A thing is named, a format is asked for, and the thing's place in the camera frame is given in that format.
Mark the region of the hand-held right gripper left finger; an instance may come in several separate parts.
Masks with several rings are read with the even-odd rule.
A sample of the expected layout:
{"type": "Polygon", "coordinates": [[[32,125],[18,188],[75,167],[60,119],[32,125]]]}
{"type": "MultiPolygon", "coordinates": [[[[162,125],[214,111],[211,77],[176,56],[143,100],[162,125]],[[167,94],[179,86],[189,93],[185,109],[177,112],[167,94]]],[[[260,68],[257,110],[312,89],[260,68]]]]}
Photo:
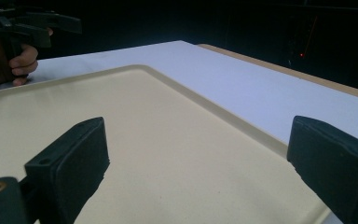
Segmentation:
{"type": "Polygon", "coordinates": [[[73,126],[24,165],[29,220],[74,224],[109,164],[103,118],[73,126]]]}

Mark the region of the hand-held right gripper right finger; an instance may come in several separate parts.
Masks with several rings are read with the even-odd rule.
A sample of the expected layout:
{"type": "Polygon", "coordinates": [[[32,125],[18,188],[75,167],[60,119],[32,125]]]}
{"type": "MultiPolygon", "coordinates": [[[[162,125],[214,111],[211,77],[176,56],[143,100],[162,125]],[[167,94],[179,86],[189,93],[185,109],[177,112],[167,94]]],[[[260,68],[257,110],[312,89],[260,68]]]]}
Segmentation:
{"type": "Polygon", "coordinates": [[[287,160],[344,224],[358,224],[358,139],[317,119],[293,119],[287,160]]]}

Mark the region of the beige plastic tray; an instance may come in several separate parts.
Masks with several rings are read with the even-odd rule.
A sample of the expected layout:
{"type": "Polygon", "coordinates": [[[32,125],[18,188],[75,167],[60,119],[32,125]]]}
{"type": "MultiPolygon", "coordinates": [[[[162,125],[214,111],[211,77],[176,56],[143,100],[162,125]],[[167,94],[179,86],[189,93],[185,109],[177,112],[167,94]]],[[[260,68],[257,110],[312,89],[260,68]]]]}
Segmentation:
{"type": "Polygon", "coordinates": [[[322,224],[287,147],[154,69],[0,90],[0,176],[101,117],[110,165],[76,224],[322,224]]]}

